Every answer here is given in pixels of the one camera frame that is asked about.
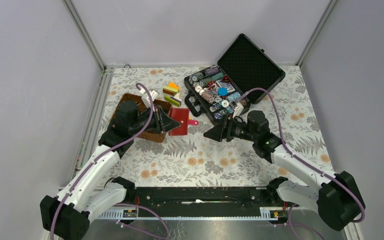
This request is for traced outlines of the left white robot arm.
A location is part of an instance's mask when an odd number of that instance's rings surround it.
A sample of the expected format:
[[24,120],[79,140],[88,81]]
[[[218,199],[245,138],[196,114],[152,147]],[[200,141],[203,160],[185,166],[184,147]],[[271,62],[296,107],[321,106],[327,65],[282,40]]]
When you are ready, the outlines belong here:
[[91,223],[113,206],[126,207],[127,217],[137,217],[141,207],[133,203],[137,199],[133,182],[116,177],[99,193],[94,189],[140,134],[167,133],[180,126],[160,105],[140,112],[134,101],[120,103],[86,165],[56,196],[41,200],[42,224],[49,238],[81,240]]

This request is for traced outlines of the red card holder wallet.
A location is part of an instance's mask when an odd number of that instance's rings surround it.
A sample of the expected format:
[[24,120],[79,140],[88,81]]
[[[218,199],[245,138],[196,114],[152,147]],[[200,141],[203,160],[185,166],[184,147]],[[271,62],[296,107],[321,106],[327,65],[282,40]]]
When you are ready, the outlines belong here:
[[169,111],[169,117],[180,123],[180,126],[169,131],[169,136],[186,136],[188,135],[189,126],[198,126],[199,121],[190,118],[190,110],[188,108],[172,108]]

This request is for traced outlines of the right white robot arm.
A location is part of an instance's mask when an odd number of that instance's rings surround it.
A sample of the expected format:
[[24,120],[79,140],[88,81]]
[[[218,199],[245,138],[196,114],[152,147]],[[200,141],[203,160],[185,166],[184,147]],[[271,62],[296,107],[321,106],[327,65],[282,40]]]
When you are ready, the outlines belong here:
[[279,206],[283,202],[297,204],[317,213],[335,231],[364,220],[366,206],[354,177],[346,171],[323,171],[293,153],[282,137],[271,132],[262,111],[249,112],[247,120],[240,116],[225,116],[220,124],[203,136],[217,142],[249,141],[257,156],[284,168],[304,182],[300,185],[286,177],[271,180],[266,186],[266,198],[271,205]]

